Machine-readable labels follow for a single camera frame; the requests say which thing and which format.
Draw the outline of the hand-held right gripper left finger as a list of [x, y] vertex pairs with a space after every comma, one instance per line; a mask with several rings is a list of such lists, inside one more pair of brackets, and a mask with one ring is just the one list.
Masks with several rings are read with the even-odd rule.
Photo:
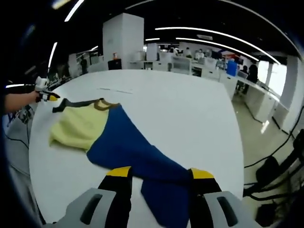
[[125, 228], [131, 211], [133, 173], [130, 166], [109, 171], [99, 187], [72, 201], [54, 228]]

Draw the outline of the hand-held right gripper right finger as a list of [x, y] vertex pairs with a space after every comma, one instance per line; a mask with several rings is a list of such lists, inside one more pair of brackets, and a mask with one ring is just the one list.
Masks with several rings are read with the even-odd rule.
[[189, 169], [189, 219], [192, 228], [259, 228], [242, 201], [222, 191], [208, 171]]

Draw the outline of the person's left hand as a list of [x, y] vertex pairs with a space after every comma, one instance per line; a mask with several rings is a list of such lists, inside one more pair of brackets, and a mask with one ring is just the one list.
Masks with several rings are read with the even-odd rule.
[[32, 91], [31, 93], [28, 93], [28, 102], [39, 102], [40, 101], [40, 94], [37, 91]]

